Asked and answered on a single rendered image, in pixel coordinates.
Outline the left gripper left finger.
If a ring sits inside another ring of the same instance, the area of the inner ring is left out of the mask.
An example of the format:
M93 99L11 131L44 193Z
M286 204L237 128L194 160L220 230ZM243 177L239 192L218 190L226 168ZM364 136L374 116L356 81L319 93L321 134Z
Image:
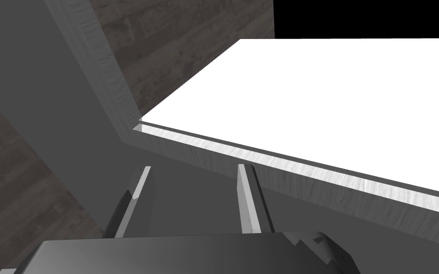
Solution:
M140 166L132 175L102 238L147 237L150 234L156 183L151 166Z

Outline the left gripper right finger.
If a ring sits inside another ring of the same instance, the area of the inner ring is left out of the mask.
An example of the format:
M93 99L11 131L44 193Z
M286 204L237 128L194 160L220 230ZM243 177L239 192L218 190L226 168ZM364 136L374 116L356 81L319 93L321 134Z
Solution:
M237 197L243 234L274 233L274 226L252 164L239 164Z

